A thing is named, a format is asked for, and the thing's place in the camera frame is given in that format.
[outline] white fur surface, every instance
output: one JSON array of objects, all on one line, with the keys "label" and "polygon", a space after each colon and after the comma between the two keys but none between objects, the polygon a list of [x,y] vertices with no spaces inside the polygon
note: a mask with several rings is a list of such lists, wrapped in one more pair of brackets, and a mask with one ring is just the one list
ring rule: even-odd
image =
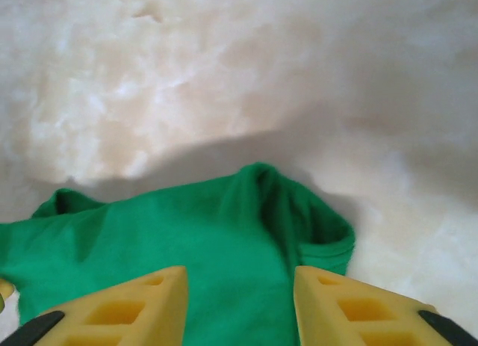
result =
[{"label": "white fur surface", "polygon": [[0,37],[1,222],[269,161],[478,336],[478,0],[0,0]]}]

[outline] green fabric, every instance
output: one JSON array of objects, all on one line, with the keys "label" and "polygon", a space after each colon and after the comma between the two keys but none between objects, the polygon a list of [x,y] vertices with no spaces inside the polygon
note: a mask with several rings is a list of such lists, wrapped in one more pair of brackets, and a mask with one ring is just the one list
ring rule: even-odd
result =
[{"label": "green fabric", "polygon": [[190,287],[184,345],[298,345],[297,265],[344,274],[352,227],[266,164],[100,203],[58,190],[30,220],[0,224],[0,277],[21,322],[172,265]]}]

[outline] rectangular hole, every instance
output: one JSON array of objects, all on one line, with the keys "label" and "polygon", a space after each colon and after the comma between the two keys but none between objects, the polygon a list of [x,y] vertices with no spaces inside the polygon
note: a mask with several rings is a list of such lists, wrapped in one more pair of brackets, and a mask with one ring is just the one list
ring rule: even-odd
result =
[{"label": "rectangular hole", "polygon": [[361,333],[367,346],[421,346],[411,333]]},{"label": "rectangular hole", "polygon": [[319,276],[319,282],[322,285],[338,285],[338,282],[335,280],[329,279],[328,277],[324,277],[322,275]]},{"label": "rectangular hole", "polygon": [[121,336],[69,336],[63,346],[117,346]]},{"label": "rectangular hole", "polygon": [[145,306],[144,302],[117,300],[99,305],[86,320],[87,325],[132,324]]},{"label": "rectangular hole", "polygon": [[157,276],[157,277],[152,277],[148,279],[144,284],[145,285],[151,285],[151,286],[157,286],[160,285],[163,282],[164,278]]},{"label": "rectangular hole", "polygon": [[339,300],[338,305],[349,321],[382,321],[395,319],[386,305],[372,298]]}]

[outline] black rubber pad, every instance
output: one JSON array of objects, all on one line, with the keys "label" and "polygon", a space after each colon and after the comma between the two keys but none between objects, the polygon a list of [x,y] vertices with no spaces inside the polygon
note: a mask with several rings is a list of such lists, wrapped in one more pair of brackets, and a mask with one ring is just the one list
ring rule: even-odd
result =
[{"label": "black rubber pad", "polygon": [[478,346],[478,340],[453,320],[426,310],[420,310],[418,314],[452,346]]},{"label": "black rubber pad", "polygon": [[30,320],[8,336],[0,346],[34,346],[65,317],[62,311],[53,311]]}]

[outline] yellow plastic part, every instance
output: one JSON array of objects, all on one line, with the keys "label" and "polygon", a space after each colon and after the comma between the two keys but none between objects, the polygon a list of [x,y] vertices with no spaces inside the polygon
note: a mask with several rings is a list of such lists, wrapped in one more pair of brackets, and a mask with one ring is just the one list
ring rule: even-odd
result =
[{"label": "yellow plastic part", "polygon": [[294,302],[302,346],[450,346],[417,313],[433,306],[325,270],[296,269]]},{"label": "yellow plastic part", "polygon": [[7,280],[0,279],[0,295],[6,300],[15,291],[15,286]]},{"label": "yellow plastic part", "polygon": [[187,311],[186,268],[163,269],[47,312],[55,310],[65,317],[35,346],[180,346]]}]

